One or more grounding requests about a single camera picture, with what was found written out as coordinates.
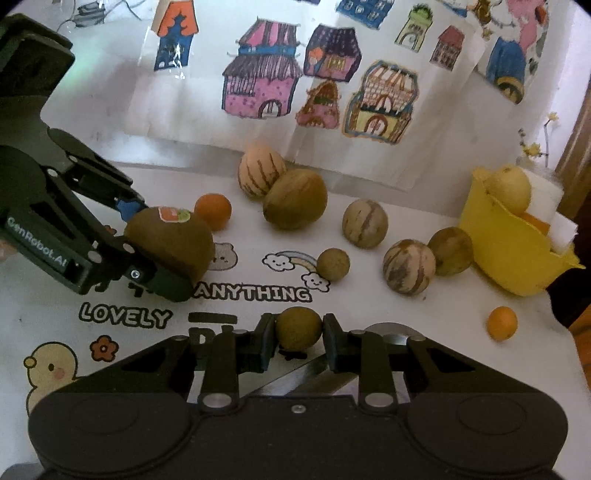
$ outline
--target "small orange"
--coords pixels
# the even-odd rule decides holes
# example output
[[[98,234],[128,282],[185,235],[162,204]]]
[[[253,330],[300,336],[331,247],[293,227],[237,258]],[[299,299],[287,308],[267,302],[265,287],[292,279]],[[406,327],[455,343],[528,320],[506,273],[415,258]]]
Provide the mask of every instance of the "small orange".
[[[507,340],[517,331],[517,315],[509,307],[497,307],[488,316],[486,330],[497,342]]]
[[[195,203],[195,215],[200,216],[212,232],[217,232],[226,228],[232,216],[232,204],[220,193],[208,193]]]

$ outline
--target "pink house drawing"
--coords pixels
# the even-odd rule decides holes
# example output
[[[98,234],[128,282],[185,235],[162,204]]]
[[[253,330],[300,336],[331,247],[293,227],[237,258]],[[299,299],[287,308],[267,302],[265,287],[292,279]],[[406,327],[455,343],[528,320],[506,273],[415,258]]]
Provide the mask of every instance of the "pink house drawing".
[[[243,118],[284,116],[302,69],[296,25],[257,18],[238,41],[238,56],[223,72],[222,109]]]

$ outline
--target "yellow fruit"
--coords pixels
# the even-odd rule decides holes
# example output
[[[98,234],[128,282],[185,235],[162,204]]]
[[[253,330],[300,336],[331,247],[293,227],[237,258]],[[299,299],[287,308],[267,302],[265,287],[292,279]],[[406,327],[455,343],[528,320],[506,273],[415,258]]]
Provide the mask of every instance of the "yellow fruit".
[[[238,184],[251,198],[263,198],[287,171],[281,155],[263,144],[250,146],[238,165]]]
[[[435,256],[418,240],[400,240],[386,252],[382,273],[392,290],[416,295],[428,287],[435,275]]]
[[[435,255],[437,275],[455,275],[463,272],[474,260],[472,240],[457,226],[439,230],[429,240],[428,247]]]
[[[343,235],[359,248],[377,247],[388,232],[388,214],[373,200],[355,200],[343,214]]]
[[[291,307],[277,316],[275,335],[283,350],[302,352],[320,339],[322,320],[312,309]]]
[[[487,193],[501,202],[513,215],[521,216],[530,206],[531,183],[515,165],[506,165],[484,181]]]
[[[316,262],[318,275],[328,281],[339,281],[349,273],[351,266],[347,252],[340,248],[324,250]]]
[[[327,202],[322,177],[298,168],[275,182],[263,202],[263,215],[267,222],[283,230],[303,228],[322,216]]]

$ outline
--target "cloud illustration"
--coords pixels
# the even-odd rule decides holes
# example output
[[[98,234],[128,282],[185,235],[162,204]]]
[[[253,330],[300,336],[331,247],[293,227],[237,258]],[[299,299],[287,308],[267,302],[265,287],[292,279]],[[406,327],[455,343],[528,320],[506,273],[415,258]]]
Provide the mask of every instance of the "cloud illustration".
[[[271,270],[276,272],[283,272],[285,270],[293,270],[296,266],[291,263],[289,257],[285,255],[267,254],[262,262]]]
[[[310,290],[320,290],[327,292],[329,290],[330,282],[325,278],[322,278],[318,273],[311,272],[301,276],[306,287]]]

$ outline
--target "orange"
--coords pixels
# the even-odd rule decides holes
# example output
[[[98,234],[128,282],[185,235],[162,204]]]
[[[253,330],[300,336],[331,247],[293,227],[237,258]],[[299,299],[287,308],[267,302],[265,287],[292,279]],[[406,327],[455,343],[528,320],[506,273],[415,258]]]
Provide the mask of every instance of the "orange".
[[[232,204],[220,193],[208,193],[195,203],[195,215],[200,216],[212,232],[217,232],[226,228],[232,216]]]
[[[507,340],[517,331],[517,315],[509,307],[497,307],[488,316],[486,330],[497,342]]]
[[[527,212],[521,215],[521,219],[535,226],[541,232],[542,235],[548,235],[548,232],[550,231],[549,223],[543,222],[539,218],[536,218]]]

